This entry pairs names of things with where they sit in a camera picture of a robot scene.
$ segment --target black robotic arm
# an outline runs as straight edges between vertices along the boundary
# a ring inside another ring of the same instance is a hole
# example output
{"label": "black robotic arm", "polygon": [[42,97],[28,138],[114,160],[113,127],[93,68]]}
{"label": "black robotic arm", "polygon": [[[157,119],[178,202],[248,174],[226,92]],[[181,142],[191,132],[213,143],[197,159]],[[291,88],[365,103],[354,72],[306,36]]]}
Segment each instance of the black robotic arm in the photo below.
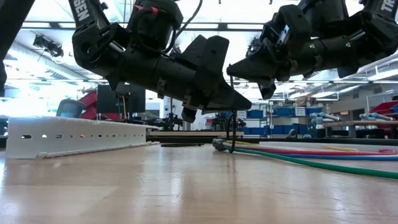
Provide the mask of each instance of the black robotic arm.
{"label": "black robotic arm", "polygon": [[395,0],[361,0],[364,9],[348,17],[345,0],[302,0],[282,6],[264,24],[246,58],[227,74],[257,82],[264,99],[276,89],[274,80],[305,78],[337,68],[340,78],[393,54],[398,46]]}
{"label": "black robotic arm", "polygon": [[[128,26],[110,24],[99,0],[69,0],[76,22],[73,51],[77,64],[105,77],[112,89],[133,82],[158,96],[183,102],[182,117],[193,122],[204,113],[247,110],[251,102],[224,80],[229,41],[198,36],[181,54],[170,54],[182,14],[172,0],[137,0]],[[171,44],[166,47],[172,34]]]}

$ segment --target red wire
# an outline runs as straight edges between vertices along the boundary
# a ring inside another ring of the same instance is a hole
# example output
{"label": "red wire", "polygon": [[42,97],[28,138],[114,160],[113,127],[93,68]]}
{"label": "red wire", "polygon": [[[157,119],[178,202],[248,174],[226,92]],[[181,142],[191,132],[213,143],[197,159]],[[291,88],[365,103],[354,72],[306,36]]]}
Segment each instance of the red wire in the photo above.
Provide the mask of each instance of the red wire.
{"label": "red wire", "polygon": [[305,154],[305,155],[325,155],[325,156],[389,156],[396,155],[397,152],[393,149],[379,149],[379,152],[328,152],[328,151],[299,151],[299,150],[284,150],[284,149],[258,149],[245,147],[253,151],[279,153],[279,154]]}

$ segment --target wooden board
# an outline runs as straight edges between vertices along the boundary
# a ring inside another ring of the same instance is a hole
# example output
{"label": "wooden board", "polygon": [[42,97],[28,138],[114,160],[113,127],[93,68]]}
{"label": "wooden board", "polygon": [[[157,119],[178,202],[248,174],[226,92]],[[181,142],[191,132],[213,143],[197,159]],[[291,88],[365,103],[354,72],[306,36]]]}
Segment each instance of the wooden board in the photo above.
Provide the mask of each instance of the wooden board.
{"label": "wooden board", "polygon": [[324,127],[356,126],[356,125],[398,126],[398,121],[340,121],[340,122],[323,123]]}
{"label": "wooden board", "polygon": [[[225,131],[151,131],[150,136],[226,136]],[[242,136],[243,132],[237,131],[237,136]]]}
{"label": "wooden board", "polygon": [[[202,147],[0,152],[1,224],[397,223],[398,182]],[[396,162],[332,162],[397,171]]]}

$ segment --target computer monitor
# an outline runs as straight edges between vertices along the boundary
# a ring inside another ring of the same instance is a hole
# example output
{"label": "computer monitor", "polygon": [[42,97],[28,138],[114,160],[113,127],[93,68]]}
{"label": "computer monitor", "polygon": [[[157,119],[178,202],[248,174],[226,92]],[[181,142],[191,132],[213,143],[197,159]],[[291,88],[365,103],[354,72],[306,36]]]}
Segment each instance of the computer monitor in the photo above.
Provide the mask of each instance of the computer monitor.
{"label": "computer monitor", "polygon": [[117,93],[132,92],[126,100],[126,108],[130,113],[145,112],[145,88],[137,85],[118,85],[116,91],[112,91],[109,85],[99,85],[97,89],[97,113],[121,113],[123,101],[116,97]]}

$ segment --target white plastic channel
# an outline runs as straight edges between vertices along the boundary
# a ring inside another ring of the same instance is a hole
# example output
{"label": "white plastic channel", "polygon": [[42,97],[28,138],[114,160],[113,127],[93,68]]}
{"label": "white plastic channel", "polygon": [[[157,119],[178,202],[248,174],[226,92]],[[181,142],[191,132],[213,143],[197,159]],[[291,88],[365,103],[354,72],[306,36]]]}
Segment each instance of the white plastic channel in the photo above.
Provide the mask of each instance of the white plastic channel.
{"label": "white plastic channel", "polygon": [[36,159],[145,146],[158,127],[61,117],[9,118],[6,156]]}

